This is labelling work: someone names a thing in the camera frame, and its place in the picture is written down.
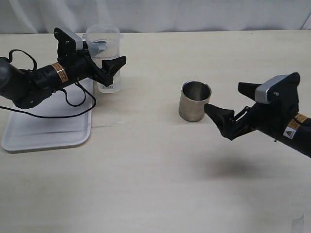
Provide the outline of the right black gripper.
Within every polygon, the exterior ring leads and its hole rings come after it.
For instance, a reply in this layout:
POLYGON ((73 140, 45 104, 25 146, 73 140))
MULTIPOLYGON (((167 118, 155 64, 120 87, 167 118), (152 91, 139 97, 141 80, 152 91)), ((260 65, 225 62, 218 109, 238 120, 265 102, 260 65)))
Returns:
POLYGON ((238 92, 255 104, 247 110, 245 116, 233 123, 234 110, 223 109, 212 104, 205 104, 204 111, 215 123, 221 135, 233 140, 242 135, 258 130, 277 140, 293 140, 297 130, 287 124, 298 113, 299 98, 297 87, 300 75, 297 72, 289 74, 271 93, 271 103, 257 103, 256 89, 260 83, 238 83, 238 92))

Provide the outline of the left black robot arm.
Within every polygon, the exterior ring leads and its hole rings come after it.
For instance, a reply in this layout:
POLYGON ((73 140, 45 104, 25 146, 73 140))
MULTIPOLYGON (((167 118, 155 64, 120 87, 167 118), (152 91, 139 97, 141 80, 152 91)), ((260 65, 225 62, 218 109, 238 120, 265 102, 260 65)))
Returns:
POLYGON ((56 91, 90 78, 104 86, 113 83, 115 74, 126 64, 121 56, 104 60, 98 67, 91 59, 87 43, 69 29, 54 29, 58 41, 57 61, 42 68, 33 60, 32 69, 18 69, 11 64, 14 50, 0 59, 0 95, 20 109, 39 105, 56 91))

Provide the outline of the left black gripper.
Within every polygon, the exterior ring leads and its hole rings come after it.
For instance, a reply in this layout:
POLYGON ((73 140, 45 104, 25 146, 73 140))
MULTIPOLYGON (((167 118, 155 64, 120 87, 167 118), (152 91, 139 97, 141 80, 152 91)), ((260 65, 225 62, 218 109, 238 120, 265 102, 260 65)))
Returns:
POLYGON ((91 78, 106 87, 110 86, 114 82, 116 73, 127 62, 126 56, 102 60, 102 68, 99 68, 91 59, 86 41, 83 41, 81 50, 73 50, 70 45, 66 45, 62 41, 59 27, 54 28, 53 34, 58 41, 57 61, 64 67, 69 80, 72 82, 91 78))

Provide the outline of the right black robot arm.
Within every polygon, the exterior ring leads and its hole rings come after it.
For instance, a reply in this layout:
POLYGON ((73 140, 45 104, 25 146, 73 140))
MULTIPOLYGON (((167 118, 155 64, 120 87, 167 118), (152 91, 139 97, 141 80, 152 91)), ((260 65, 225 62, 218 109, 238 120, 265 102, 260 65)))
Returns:
POLYGON ((238 91, 252 99, 253 106, 246 106, 235 114, 234 110, 207 103, 204 111, 224 138, 234 140, 260 131, 310 157, 311 119, 299 113, 299 84, 297 72, 277 75, 264 83, 240 82, 238 91))

